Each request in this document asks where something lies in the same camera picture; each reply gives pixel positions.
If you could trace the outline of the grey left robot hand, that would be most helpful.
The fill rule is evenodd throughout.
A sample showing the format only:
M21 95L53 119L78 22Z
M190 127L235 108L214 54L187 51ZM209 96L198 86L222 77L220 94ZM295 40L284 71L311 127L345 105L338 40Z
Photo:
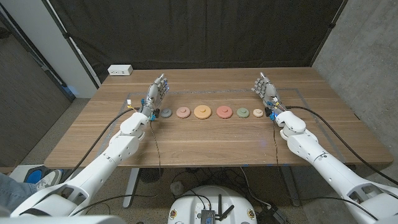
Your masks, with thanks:
M159 109L161 102L169 91L169 85L165 75L157 77L149 86L146 97L142 100L140 112L147 117L151 117L155 110Z

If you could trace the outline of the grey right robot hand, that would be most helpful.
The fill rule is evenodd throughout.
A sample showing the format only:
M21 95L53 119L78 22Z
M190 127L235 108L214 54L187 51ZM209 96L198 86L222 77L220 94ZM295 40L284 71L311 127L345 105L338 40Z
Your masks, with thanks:
M266 107L266 111L278 116L286 110L276 87L263 72L260 73L260 77L254 82L251 90L260 97Z

